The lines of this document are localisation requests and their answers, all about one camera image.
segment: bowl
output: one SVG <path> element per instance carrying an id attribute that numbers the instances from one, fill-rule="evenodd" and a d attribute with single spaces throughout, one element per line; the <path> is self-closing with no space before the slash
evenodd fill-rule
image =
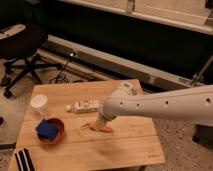
<path id="1" fill-rule="evenodd" d="M 53 140 L 50 140 L 40 134 L 38 135 L 38 139 L 42 142 L 42 144 L 56 144 L 63 139 L 64 136 L 64 123 L 57 118 L 51 118 L 46 120 L 48 123 L 55 125 L 58 128 L 58 133 Z"/>

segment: blue object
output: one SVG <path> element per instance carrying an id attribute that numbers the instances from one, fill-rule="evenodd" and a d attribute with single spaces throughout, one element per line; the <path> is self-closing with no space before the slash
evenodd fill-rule
<path id="1" fill-rule="evenodd" d="M 48 123 L 45 119 L 43 119 L 36 127 L 36 131 L 39 135 L 45 136 L 50 140 L 54 140 L 59 130 L 54 124 Z"/>

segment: office chair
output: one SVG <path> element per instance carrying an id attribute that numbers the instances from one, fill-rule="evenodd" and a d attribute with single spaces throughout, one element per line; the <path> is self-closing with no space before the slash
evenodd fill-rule
<path id="1" fill-rule="evenodd" d="M 60 64 L 36 64 L 41 61 L 41 56 L 36 53 L 37 48 L 47 40 L 47 33 L 35 24 L 17 24 L 13 27 L 1 30 L 0 32 L 0 58 L 8 60 L 4 63 L 5 76 L 1 85 L 5 86 L 4 96 L 9 98 L 12 96 L 10 89 L 27 73 L 31 73 L 32 77 L 39 83 L 42 81 L 36 74 L 35 70 L 47 67 L 56 67 L 61 69 Z M 24 65 L 14 65 L 17 61 L 24 61 Z M 19 69 L 21 72 L 12 81 L 7 74 L 12 69 Z"/>

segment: paper cup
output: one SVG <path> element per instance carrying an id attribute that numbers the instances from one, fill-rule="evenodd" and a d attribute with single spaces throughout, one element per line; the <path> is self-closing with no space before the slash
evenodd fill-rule
<path id="1" fill-rule="evenodd" d="M 47 113 L 47 96 L 38 94 L 31 99 L 31 107 L 37 111 L 40 115 Z"/>

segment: table surface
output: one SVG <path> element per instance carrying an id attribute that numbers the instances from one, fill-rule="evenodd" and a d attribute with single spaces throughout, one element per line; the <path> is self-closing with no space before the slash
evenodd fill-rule
<path id="1" fill-rule="evenodd" d="M 138 80 L 128 80 L 142 93 Z M 29 105 L 17 140 L 15 152 L 27 148 L 36 170 L 101 170 L 164 163 L 164 154 L 153 121 L 144 117 L 118 117 L 109 123 L 113 133 L 82 129 L 94 121 L 97 112 L 74 114 L 66 112 L 66 105 L 78 100 L 97 99 L 102 102 L 121 81 L 38 85 L 32 96 L 48 97 L 45 118 L 60 118 L 65 136 L 55 145 L 43 145 L 35 127 L 44 117 Z M 13 154 L 9 170 L 18 170 Z"/>

